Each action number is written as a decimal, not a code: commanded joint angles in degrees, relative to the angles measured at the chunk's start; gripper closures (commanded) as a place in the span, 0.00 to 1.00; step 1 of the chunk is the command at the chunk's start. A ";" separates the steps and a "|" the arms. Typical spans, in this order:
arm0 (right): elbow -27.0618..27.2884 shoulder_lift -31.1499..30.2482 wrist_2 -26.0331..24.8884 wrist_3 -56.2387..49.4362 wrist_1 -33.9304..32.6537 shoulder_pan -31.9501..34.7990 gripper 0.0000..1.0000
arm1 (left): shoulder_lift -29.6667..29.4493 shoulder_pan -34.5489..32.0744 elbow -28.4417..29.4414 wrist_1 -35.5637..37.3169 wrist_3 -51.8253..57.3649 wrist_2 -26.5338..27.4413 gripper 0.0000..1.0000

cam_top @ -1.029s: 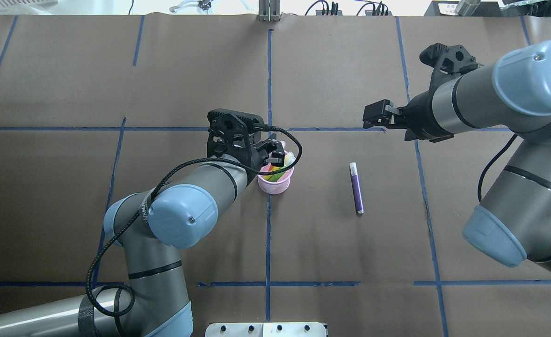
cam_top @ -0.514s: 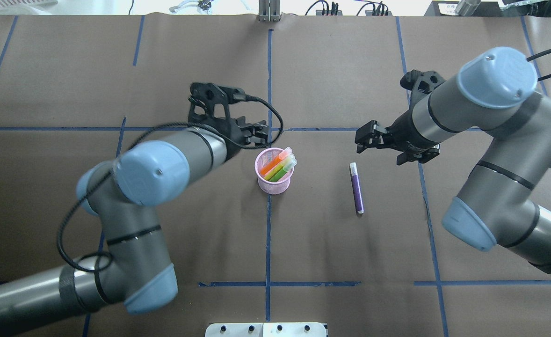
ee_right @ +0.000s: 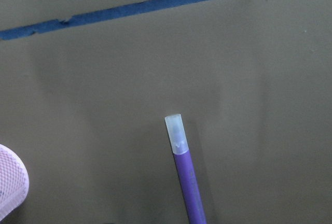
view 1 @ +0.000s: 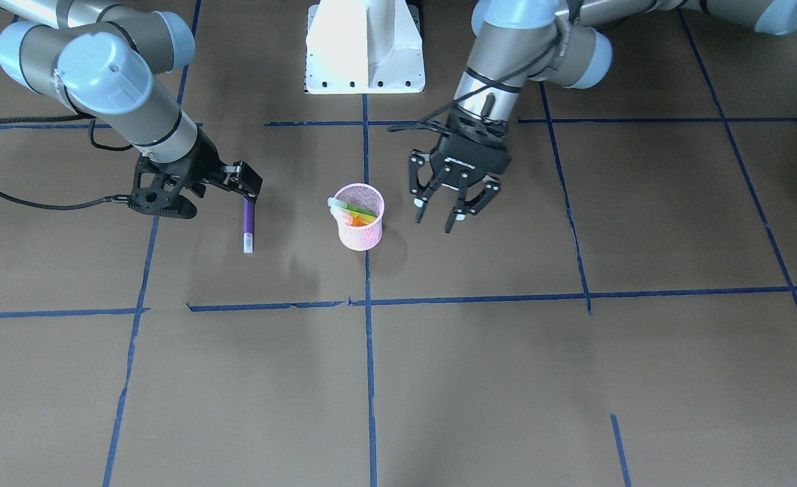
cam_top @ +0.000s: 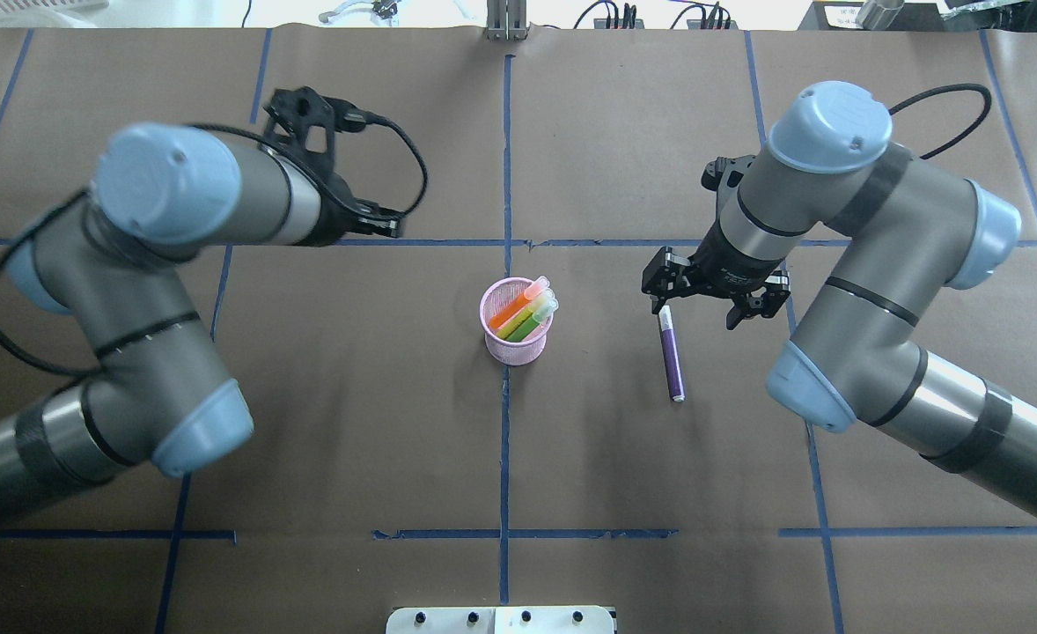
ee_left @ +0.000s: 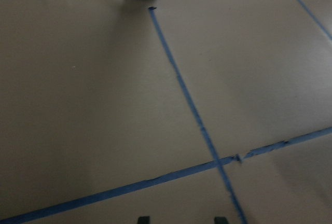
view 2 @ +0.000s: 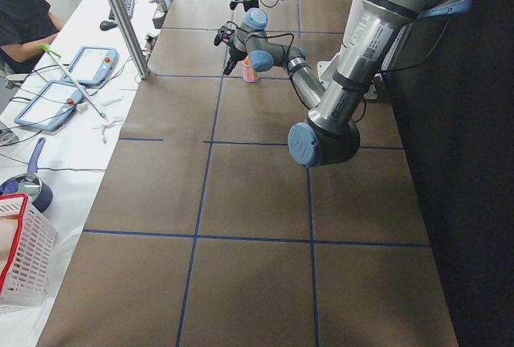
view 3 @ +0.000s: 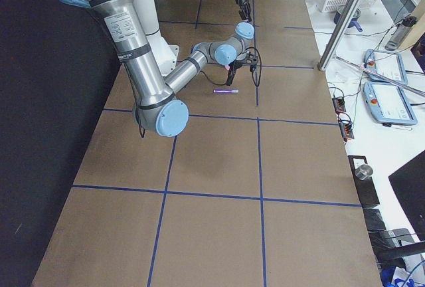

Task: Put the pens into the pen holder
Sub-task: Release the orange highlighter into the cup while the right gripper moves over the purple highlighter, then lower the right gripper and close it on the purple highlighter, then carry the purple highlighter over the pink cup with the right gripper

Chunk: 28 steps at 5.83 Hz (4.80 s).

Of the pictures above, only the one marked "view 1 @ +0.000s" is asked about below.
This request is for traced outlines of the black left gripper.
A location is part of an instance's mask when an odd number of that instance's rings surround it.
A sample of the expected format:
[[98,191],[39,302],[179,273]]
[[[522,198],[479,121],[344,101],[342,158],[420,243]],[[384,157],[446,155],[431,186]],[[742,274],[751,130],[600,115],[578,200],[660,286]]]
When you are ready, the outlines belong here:
[[[411,150],[409,154],[409,192],[418,207],[415,222],[420,224],[430,198],[442,185],[457,186],[457,198],[445,224],[445,233],[451,233],[457,220],[476,216],[497,197],[501,191],[500,179],[486,175],[501,175],[511,158],[504,147],[486,147],[459,135],[443,135],[430,152]],[[429,167],[432,175],[426,184],[419,172]],[[467,199],[469,188],[477,182],[483,184],[475,197]]]

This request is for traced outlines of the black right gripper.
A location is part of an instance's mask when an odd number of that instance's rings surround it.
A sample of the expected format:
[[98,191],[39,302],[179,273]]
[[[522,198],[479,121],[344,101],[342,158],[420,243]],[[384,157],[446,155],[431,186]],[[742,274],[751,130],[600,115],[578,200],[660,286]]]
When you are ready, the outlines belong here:
[[182,188],[193,193],[206,193],[206,186],[212,185],[235,192],[251,204],[258,200],[263,185],[263,178],[246,162],[223,164],[215,145],[203,130],[198,130],[188,154],[162,163],[162,172],[176,178]]

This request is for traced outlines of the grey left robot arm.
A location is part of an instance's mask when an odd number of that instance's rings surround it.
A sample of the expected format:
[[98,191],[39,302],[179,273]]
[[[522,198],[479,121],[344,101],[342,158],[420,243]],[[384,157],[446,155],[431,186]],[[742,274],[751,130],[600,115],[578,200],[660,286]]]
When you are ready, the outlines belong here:
[[416,222],[444,187],[455,192],[446,233],[499,195],[499,176],[511,161],[507,121],[528,81],[593,87],[613,59],[603,25],[674,9],[771,36],[797,31],[797,1],[479,1],[472,14],[475,41],[452,100],[409,126],[439,135],[432,150],[409,154]]

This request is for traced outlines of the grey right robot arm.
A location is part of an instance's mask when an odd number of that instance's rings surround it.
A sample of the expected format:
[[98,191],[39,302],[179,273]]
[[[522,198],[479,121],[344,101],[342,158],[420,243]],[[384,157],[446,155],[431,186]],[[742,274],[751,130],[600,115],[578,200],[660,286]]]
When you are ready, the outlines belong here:
[[112,196],[142,214],[193,218],[183,194],[207,185],[255,204],[262,178],[223,164],[213,142],[156,78],[191,64],[195,39],[176,13],[115,1],[0,1],[19,16],[0,34],[0,66],[76,118],[103,120],[139,152],[132,190]]

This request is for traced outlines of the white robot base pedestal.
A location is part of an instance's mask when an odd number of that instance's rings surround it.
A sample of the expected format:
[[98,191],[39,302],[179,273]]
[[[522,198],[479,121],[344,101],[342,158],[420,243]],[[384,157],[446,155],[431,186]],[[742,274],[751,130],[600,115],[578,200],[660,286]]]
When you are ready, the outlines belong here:
[[320,1],[308,8],[305,43],[311,95],[426,87],[419,1]]

